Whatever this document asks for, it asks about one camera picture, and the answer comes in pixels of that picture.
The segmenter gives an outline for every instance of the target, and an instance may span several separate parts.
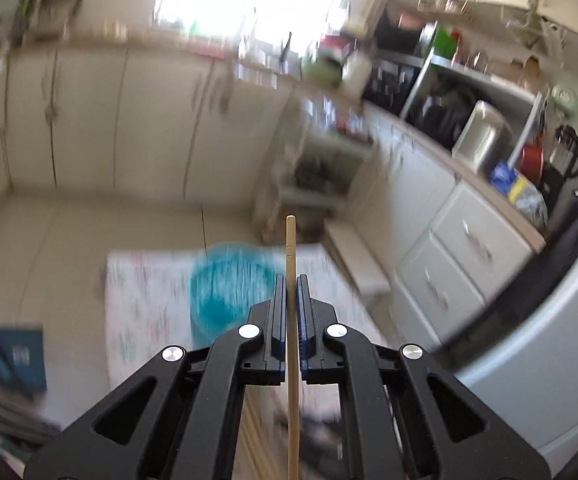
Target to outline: floor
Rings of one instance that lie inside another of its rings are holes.
[[[102,270],[111,250],[257,244],[246,214],[12,195],[0,210],[0,324],[44,329],[39,415],[66,426],[109,392]]]

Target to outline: green container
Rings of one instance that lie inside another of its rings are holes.
[[[446,59],[453,59],[453,54],[457,48],[456,41],[447,34],[447,31],[442,27],[438,27],[434,36],[434,51],[438,56]]]

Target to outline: metal screw head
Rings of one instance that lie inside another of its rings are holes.
[[[326,333],[331,337],[342,337],[346,335],[346,327],[338,323],[326,327]]]
[[[422,357],[422,349],[418,345],[406,345],[402,349],[402,355],[407,359],[419,359]]]
[[[179,361],[182,359],[184,355],[184,350],[182,350],[179,346],[169,346],[162,351],[162,358],[165,361]]]
[[[245,339],[251,339],[260,333],[260,327],[258,325],[248,323],[246,325],[242,325],[238,329],[238,333]]]

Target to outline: wooden stick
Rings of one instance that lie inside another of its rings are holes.
[[[289,370],[288,480],[300,479],[300,378],[298,376],[298,317],[295,308],[295,216],[287,216],[287,355]]]

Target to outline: kitchen counter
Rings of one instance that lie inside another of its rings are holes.
[[[179,52],[181,55],[209,57],[214,61],[241,65],[252,71],[265,75],[274,75],[278,79],[292,85],[299,85],[300,89],[307,96],[317,93],[324,94],[331,99],[336,106],[348,107],[359,112],[362,104],[360,101],[351,100],[341,94],[336,88],[320,84],[312,80],[303,80],[300,78],[299,66],[292,67],[289,73],[279,73],[272,67],[265,66],[264,62],[257,62],[254,59],[238,58],[234,55],[229,44],[219,41],[208,40],[205,38],[188,38],[181,34],[172,33],[164,29],[151,29],[149,32],[141,35],[122,34],[73,34],[68,38],[59,41],[38,41],[30,42],[21,48],[12,50],[17,55],[29,50],[47,50],[54,48],[136,48],[145,50],[159,50],[162,52]]]
[[[364,103],[364,111],[368,116],[370,122],[374,122],[373,118],[378,117],[380,124],[382,121],[391,124],[398,131],[402,132],[411,141],[421,146],[426,152],[436,158],[448,170],[453,171],[457,179],[464,180],[467,184],[472,186],[482,197],[487,200],[508,222],[509,224],[524,238],[524,240],[533,248],[534,251],[539,252],[545,245],[544,238],[538,230],[500,193],[494,189],[491,184],[482,179],[478,175],[471,172],[469,169],[461,165],[457,160],[451,156],[445,148],[440,146],[433,139],[426,134],[406,123],[400,118],[389,114],[387,111],[377,107],[371,103]]]

